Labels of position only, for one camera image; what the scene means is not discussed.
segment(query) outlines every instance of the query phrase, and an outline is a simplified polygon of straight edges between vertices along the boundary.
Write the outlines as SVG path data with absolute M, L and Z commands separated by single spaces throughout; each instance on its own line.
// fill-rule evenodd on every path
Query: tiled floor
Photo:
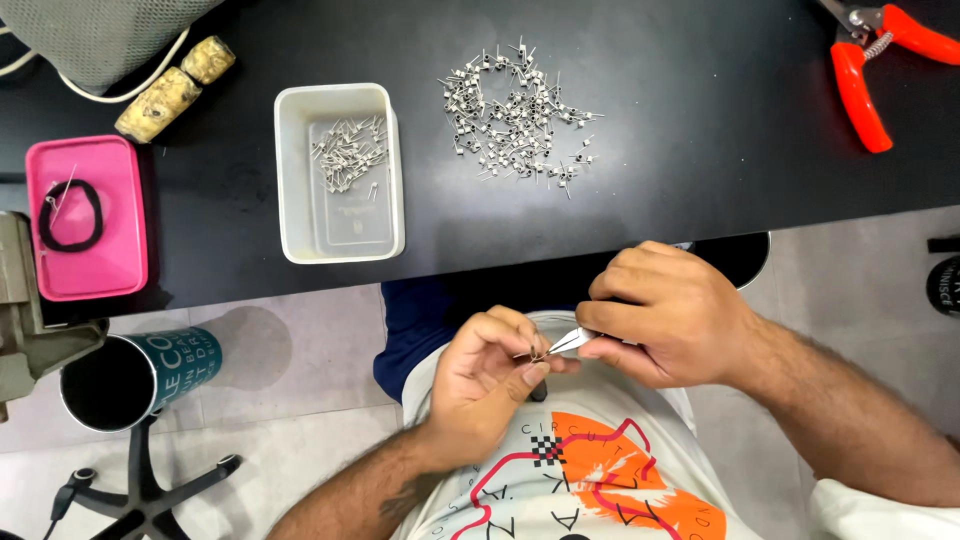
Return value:
M 810 333 L 898 390 L 940 429 L 960 436 L 957 323 L 926 302 L 924 241 L 960 233 L 960 207 L 775 232 L 773 254 L 743 295 L 767 318 Z M 226 337 L 234 361 L 175 402 L 152 430 L 161 485 L 193 478 L 223 455 L 245 462 L 178 508 L 204 538 L 262 538 L 279 513 L 352 456 L 399 427 L 399 407 L 372 380 L 383 348 L 375 285 L 115 319 L 113 331 L 202 325 Z M 57 376 L 9 404 L 0 426 L 0 528 L 39 538 L 56 489 L 93 466 L 123 491 L 127 435 L 80 428 L 60 404 Z M 806 537 L 809 468 L 776 423 L 719 386 L 689 391 L 704 445 L 734 506 L 765 538 Z M 109 523 L 71 509 L 53 538 Z

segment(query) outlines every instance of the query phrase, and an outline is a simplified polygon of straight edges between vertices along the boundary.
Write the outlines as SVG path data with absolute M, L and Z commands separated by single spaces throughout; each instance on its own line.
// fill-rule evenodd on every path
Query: black table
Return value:
M 960 37 L 960 3 L 899 5 Z M 50 304 L 47 320 L 960 203 L 960 68 L 897 46 L 869 63 L 876 107 L 896 142 L 870 155 L 837 95 L 834 31 L 807 0 L 227 0 L 194 25 L 183 50 L 216 33 L 239 62 L 140 152 L 153 171 L 144 184 L 155 280 L 129 297 Z M 474 156 L 450 148 L 435 79 L 483 47 L 513 53 L 507 44 L 520 35 L 538 47 L 540 70 L 563 71 L 569 105 L 607 115 L 560 139 L 572 153 L 585 133 L 596 134 L 590 148 L 601 156 L 571 183 L 572 200 L 543 181 L 477 182 Z M 280 250 L 274 99 L 290 86 L 352 82 L 380 83 L 393 100 L 406 250 L 379 262 L 296 265 Z M 23 156 L 36 142 L 113 133 L 123 108 L 87 102 L 48 63 L 32 62 L 0 81 L 0 180 L 23 182 Z

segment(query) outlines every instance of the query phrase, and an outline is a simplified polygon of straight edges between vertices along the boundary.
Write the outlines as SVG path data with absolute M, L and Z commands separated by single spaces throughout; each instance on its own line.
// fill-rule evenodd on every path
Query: orange pruning shears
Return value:
M 883 129 L 870 99 L 863 80 L 863 64 L 890 43 L 898 43 L 935 61 L 960 65 L 960 42 L 924 28 L 893 4 L 861 8 L 845 6 L 839 0 L 818 2 L 840 22 L 830 54 L 847 115 L 867 150 L 874 153 L 890 150 L 894 143 Z M 877 39 L 864 49 L 870 32 L 876 32 Z

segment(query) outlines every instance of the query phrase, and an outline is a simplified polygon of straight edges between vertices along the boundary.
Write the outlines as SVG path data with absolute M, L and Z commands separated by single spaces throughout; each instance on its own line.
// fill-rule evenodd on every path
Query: pink container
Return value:
M 104 234 L 90 249 L 63 253 L 46 249 L 37 218 L 54 183 L 86 180 L 100 197 Z M 118 135 L 98 135 L 35 144 L 27 151 L 36 281 L 40 294 L 54 302 L 130 294 L 147 283 L 147 234 L 144 228 L 140 172 L 133 145 Z M 60 212 L 51 212 L 51 232 L 61 244 L 82 242 L 93 231 L 93 207 L 84 191 L 70 187 L 60 196 Z

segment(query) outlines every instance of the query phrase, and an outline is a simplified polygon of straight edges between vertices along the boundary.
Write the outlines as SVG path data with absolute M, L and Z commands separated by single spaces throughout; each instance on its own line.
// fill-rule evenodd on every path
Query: hand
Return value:
M 503 306 L 474 314 L 457 331 L 440 355 L 430 416 L 422 430 L 438 470 L 490 457 L 516 408 L 546 374 L 580 367 L 579 360 L 559 355 L 533 364 L 529 357 L 514 360 L 515 355 L 529 354 L 531 345 L 543 354 L 551 343 L 533 321 Z
M 598 337 L 580 348 L 584 358 L 601 358 L 652 388 L 737 386 L 756 377 L 759 338 L 772 324 L 701 258 L 643 242 L 620 252 L 589 295 L 577 306 L 581 326 L 640 345 Z

